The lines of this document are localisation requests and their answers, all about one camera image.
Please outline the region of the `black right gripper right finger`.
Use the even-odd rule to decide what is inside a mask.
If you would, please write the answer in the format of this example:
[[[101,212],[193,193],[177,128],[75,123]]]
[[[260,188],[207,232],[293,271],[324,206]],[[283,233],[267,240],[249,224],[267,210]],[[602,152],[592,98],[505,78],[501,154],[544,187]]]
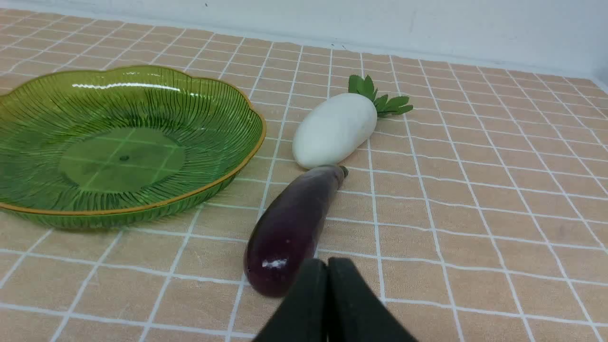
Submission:
[[[328,260],[330,342],[416,342],[374,294],[349,258]]]

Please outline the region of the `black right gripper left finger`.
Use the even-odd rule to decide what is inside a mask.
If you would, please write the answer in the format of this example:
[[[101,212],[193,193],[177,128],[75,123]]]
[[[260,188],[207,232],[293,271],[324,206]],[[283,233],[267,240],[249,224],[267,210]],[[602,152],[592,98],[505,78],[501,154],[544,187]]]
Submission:
[[[326,264],[317,258],[304,261],[295,283],[254,341],[325,342],[327,289]]]

